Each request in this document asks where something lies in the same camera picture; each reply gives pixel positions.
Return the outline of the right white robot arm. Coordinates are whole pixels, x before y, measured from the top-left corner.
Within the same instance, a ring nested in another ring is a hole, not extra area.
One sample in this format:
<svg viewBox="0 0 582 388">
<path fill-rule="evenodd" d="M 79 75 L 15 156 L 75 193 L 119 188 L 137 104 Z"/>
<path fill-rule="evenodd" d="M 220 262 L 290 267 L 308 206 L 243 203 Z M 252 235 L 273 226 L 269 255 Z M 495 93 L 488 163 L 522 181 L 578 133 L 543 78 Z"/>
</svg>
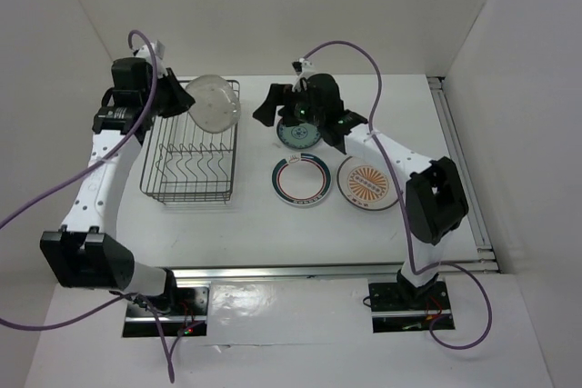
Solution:
<svg viewBox="0 0 582 388">
<path fill-rule="evenodd" d="M 389 175 L 401 205 L 407 256 L 396 275 L 398 301 L 423 303 L 437 281 L 445 241 L 468 213 L 456 164 L 448 157 L 418 154 L 374 129 L 371 118 L 347 110 L 330 74 L 301 74 L 294 84 L 272 84 L 253 112 L 271 127 L 311 124 L 326 144 Z"/>
</svg>

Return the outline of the blue patterned plate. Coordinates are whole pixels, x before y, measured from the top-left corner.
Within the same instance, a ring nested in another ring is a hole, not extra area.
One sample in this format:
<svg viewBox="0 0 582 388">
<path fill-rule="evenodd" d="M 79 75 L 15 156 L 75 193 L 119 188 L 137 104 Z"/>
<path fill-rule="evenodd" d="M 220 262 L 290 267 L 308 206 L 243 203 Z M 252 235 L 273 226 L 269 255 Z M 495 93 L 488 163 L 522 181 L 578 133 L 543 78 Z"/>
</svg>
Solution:
<svg viewBox="0 0 582 388">
<path fill-rule="evenodd" d="M 321 141 L 315 126 L 307 123 L 286 125 L 282 119 L 276 125 L 276 135 L 283 145 L 293 150 L 306 150 Z"/>
</svg>

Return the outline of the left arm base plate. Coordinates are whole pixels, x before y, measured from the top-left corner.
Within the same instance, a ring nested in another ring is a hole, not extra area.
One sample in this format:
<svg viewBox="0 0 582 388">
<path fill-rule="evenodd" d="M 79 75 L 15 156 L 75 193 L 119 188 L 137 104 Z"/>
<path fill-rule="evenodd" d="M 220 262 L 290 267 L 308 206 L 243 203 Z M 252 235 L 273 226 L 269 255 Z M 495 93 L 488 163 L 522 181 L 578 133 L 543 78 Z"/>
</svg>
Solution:
<svg viewBox="0 0 582 388">
<path fill-rule="evenodd" d="M 210 288 L 195 286 L 177 288 L 173 304 L 158 312 L 165 336 L 176 337 L 184 330 L 186 337 L 202 337 L 207 334 L 207 313 Z M 158 336 L 155 317 L 149 309 L 129 303 L 125 311 L 124 338 L 152 338 Z"/>
</svg>

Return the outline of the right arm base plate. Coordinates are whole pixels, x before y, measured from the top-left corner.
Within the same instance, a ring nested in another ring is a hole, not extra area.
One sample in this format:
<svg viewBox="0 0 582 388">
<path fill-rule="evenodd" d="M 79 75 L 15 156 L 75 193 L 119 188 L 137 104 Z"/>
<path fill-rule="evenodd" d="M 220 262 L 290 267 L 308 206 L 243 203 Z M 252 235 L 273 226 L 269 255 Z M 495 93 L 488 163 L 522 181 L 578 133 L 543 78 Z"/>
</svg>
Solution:
<svg viewBox="0 0 582 388">
<path fill-rule="evenodd" d="M 438 281 L 426 294 L 407 302 L 396 283 L 371 283 L 362 304 L 371 312 L 374 333 L 408 333 L 434 330 L 454 330 L 448 290 Z"/>
</svg>

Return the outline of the clear glass plate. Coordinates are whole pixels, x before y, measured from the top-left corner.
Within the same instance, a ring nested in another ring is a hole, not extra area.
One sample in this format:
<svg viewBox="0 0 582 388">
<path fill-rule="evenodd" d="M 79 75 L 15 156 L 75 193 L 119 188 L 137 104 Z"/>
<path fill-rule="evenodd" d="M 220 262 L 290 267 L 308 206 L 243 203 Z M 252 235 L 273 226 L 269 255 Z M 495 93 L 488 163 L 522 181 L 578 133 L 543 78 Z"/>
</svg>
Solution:
<svg viewBox="0 0 582 388">
<path fill-rule="evenodd" d="M 195 103 L 188 110 L 203 131 L 220 134 L 236 125 L 241 105 L 233 86 L 219 75 L 202 75 L 190 81 L 186 92 Z"/>
</svg>

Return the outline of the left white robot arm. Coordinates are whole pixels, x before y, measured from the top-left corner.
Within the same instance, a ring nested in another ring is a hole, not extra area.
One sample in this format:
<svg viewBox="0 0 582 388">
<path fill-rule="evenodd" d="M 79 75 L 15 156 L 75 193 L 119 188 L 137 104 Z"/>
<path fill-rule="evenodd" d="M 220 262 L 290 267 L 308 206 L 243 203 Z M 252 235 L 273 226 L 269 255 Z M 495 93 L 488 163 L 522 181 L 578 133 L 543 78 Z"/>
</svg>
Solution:
<svg viewBox="0 0 582 388">
<path fill-rule="evenodd" d="M 129 172 L 156 117 L 185 113 L 195 102 L 164 67 L 160 42 L 113 62 L 113 85 L 94 116 L 92 152 L 75 202 L 40 249 L 67 288 L 135 293 L 141 307 L 172 313 L 179 304 L 174 275 L 139 263 L 116 239 L 117 217 Z"/>
</svg>

